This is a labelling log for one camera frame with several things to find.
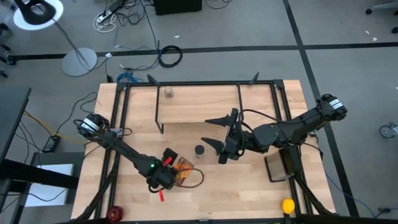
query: red object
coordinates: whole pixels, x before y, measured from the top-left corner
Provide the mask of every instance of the red object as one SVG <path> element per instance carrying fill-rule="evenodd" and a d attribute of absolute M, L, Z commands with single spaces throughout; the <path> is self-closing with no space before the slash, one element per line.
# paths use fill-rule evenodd
<path fill-rule="evenodd" d="M 111 207 L 106 213 L 106 218 L 111 223 L 118 223 L 123 218 L 123 208 L 120 206 Z"/>
<path fill-rule="evenodd" d="M 164 163 L 165 163 L 166 165 L 168 165 L 171 161 L 172 161 L 172 158 L 169 157 L 169 158 L 166 159 L 166 161 L 165 161 Z"/>
<path fill-rule="evenodd" d="M 164 195 L 163 195 L 163 191 L 162 190 L 159 191 L 159 197 L 160 197 L 160 201 L 164 202 Z"/>

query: small jar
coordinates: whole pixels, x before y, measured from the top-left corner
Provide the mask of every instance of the small jar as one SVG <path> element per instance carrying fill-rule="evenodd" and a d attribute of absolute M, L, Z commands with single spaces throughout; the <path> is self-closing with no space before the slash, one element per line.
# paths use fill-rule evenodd
<path fill-rule="evenodd" d="M 164 95 L 165 95 L 167 98 L 173 97 L 173 89 L 171 89 L 171 87 L 166 87 L 166 88 L 164 89 Z"/>
<path fill-rule="evenodd" d="M 195 156 L 197 158 L 202 158 L 204 154 L 205 154 L 205 148 L 202 145 L 197 145 L 195 147 Z"/>

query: red clip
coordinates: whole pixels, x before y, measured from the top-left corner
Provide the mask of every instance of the red clip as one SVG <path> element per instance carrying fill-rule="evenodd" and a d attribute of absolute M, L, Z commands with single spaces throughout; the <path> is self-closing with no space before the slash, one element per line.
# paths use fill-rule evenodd
<path fill-rule="evenodd" d="M 168 165 L 171 161 L 172 161 L 172 158 L 169 157 L 169 158 L 166 159 L 166 161 L 164 162 L 164 164 Z"/>
<path fill-rule="evenodd" d="M 159 197 L 160 197 L 160 201 L 164 202 L 164 196 L 163 196 L 163 191 L 162 190 L 159 191 Z"/>

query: wooden table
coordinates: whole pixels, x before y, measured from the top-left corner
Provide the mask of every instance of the wooden table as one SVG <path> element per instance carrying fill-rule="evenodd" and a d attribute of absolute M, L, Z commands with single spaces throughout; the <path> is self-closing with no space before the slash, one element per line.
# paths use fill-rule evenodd
<path fill-rule="evenodd" d="M 284 80 L 285 92 L 292 117 L 307 111 L 302 88 L 298 80 Z M 275 117 L 274 104 L 269 85 L 241 85 L 243 108 L 267 113 Z M 150 156 L 162 157 L 169 147 L 180 156 L 192 162 L 205 173 L 204 183 L 194 189 L 174 187 L 164 191 L 165 202 L 160 202 L 158 194 L 148 192 L 145 178 L 140 176 L 133 164 L 121 158 L 115 205 L 122 206 L 124 221 L 144 220 L 199 220 L 199 219 L 241 219 L 241 218 L 281 218 L 280 207 L 284 198 L 290 197 L 288 182 L 269 182 L 264 164 L 264 156 L 246 151 L 238 161 L 228 160 L 218 164 L 214 149 L 200 140 L 201 137 L 225 139 L 226 128 L 204 123 L 204 119 L 219 118 L 230 114 L 232 107 L 239 109 L 239 96 L 236 85 L 222 86 L 173 86 L 173 98 L 166 98 L 163 86 L 159 95 L 158 121 L 164 123 L 164 134 L 154 122 L 157 97 L 156 86 L 134 86 L 130 89 L 127 108 L 126 128 L 132 135 L 123 139 L 135 150 Z M 111 119 L 116 84 L 101 84 L 95 113 Z M 120 123 L 124 92 L 118 108 L 116 127 Z M 282 114 L 282 102 L 279 101 Z M 255 128 L 272 120 L 254 113 L 244 114 L 245 122 Z M 201 144 L 205 155 L 198 159 L 194 148 Z M 86 149 L 90 152 L 97 145 L 91 143 Z M 277 149 L 270 147 L 269 154 Z M 82 167 L 76 193 L 72 218 L 79 216 L 98 190 L 105 150 L 92 152 Z M 335 211 L 320 155 L 312 147 L 302 146 L 302 163 L 307 184 L 324 206 Z M 185 185 L 200 181 L 200 174 L 192 172 Z M 301 189 L 298 187 L 300 207 L 305 213 Z M 108 204 L 104 196 L 102 217 Z"/>

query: yellow ball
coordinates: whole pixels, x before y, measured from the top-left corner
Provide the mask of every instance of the yellow ball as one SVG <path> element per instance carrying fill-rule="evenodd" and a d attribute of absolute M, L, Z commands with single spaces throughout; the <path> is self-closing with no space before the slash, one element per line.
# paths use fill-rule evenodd
<path fill-rule="evenodd" d="M 291 198 L 285 198 L 282 202 L 282 210 L 285 214 L 290 214 L 294 211 L 294 201 Z"/>

